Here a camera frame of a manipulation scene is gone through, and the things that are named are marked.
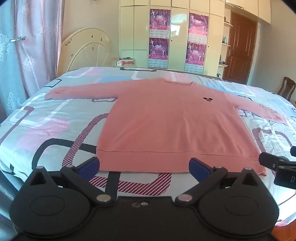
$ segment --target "sweater sleeve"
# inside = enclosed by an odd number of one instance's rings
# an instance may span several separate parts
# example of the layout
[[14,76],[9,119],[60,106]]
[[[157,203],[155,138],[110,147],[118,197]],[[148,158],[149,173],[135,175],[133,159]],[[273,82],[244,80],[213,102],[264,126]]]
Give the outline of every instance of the sweater sleeve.
[[117,98],[127,87],[126,81],[58,87],[44,99],[106,99]]
[[286,125],[286,119],[283,117],[283,115],[279,114],[273,109],[270,109],[266,107],[265,105],[256,103],[252,100],[249,100],[248,98],[236,96],[233,94],[225,93],[226,98],[237,108],[242,109],[246,111],[250,111],[258,116],[260,116],[263,119],[278,122],[278,123],[284,123]]

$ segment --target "patterned bedspread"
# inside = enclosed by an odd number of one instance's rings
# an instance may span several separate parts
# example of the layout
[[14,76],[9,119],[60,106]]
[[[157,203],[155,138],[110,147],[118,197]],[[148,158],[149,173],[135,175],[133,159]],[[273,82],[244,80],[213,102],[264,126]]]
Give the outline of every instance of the patterned bedspread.
[[[282,113],[289,126],[274,123],[253,113],[239,110],[250,135],[261,152],[285,156],[296,145],[296,109],[284,98],[263,89],[209,79],[194,74],[154,69],[90,67],[71,71],[53,80],[14,111],[0,126],[0,167],[25,181],[32,168],[48,171],[67,164],[79,165],[96,151],[100,131],[116,99],[44,100],[55,87],[104,83],[119,80],[155,79],[189,82],[249,98]],[[99,172],[90,182],[105,189],[114,173]],[[280,208],[277,225],[296,218],[295,190],[273,184],[274,173],[261,177]],[[118,195],[172,196],[198,182],[189,173],[121,173]]]

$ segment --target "calendar poster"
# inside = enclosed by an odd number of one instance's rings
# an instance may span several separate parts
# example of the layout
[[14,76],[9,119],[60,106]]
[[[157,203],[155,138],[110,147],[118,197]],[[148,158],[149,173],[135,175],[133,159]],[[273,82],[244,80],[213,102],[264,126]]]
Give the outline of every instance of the calendar poster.
[[189,14],[188,41],[207,44],[209,17],[195,13]]
[[206,45],[199,43],[187,43],[185,71],[203,73]]
[[208,26],[208,16],[189,13],[186,72],[203,73]]
[[168,68],[169,39],[149,38],[148,67]]
[[170,10],[150,9],[149,36],[151,38],[170,38]]

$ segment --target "blue gripper pad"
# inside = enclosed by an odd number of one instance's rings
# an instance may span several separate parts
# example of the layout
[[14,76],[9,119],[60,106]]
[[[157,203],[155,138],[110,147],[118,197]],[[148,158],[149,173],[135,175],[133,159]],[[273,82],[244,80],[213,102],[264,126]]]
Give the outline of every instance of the blue gripper pad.
[[84,180],[90,181],[99,171],[100,161],[97,157],[92,157],[75,168],[76,173]]
[[189,161],[189,172],[199,183],[211,175],[211,169],[196,158],[191,158]]

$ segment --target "pink sweater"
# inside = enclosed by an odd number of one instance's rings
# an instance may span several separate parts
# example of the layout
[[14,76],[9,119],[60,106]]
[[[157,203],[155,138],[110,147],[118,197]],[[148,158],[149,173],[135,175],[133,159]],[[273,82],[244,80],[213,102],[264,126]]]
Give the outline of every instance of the pink sweater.
[[101,171],[187,172],[190,158],[230,172],[265,171],[237,109],[279,123],[278,112],[197,83],[165,79],[53,89],[45,99],[118,98],[98,140]]

